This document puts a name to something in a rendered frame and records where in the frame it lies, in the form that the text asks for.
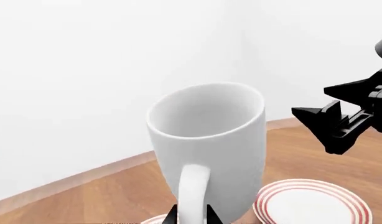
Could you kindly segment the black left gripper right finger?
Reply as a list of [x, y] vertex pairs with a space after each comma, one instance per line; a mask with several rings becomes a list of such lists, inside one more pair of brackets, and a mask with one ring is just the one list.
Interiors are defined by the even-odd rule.
[[207, 205], [207, 223], [206, 224], [223, 224], [211, 205]]

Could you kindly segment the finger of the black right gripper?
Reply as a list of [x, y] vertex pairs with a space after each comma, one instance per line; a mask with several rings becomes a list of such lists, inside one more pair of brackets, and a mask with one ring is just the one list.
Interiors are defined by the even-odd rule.
[[323, 108], [291, 108], [292, 114], [322, 143], [329, 154], [344, 154], [350, 146], [340, 133], [350, 120], [341, 110], [339, 100]]
[[343, 83], [324, 88], [324, 93], [338, 100], [343, 100], [361, 108], [375, 108], [376, 102], [369, 95], [379, 85], [379, 78], [367, 78], [356, 82]]

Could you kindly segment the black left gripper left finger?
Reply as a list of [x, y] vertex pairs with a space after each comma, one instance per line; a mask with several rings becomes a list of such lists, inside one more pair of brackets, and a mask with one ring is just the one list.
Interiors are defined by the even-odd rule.
[[162, 224], [178, 224], [177, 204], [173, 205], [169, 213], [165, 216]]

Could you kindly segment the white ceramic mug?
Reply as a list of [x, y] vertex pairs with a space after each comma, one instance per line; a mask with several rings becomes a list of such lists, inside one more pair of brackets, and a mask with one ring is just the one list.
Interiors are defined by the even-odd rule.
[[190, 86], [158, 100], [146, 116], [162, 174], [177, 199], [176, 221], [222, 224], [241, 218], [256, 200], [266, 161], [262, 94], [242, 83]]

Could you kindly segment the white plate with red rings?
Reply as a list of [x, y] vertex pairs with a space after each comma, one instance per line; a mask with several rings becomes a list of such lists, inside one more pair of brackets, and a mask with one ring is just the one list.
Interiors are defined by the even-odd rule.
[[144, 220], [140, 224], [162, 224], [162, 222], [165, 220], [166, 216], [167, 216], [167, 214], [154, 216], [152, 218], [149, 218], [148, 220]]
[[368, 204], [350, 190], [313, 179], [285, 179], [259, 191], [253, 210], [262, 224], [373, 224]]

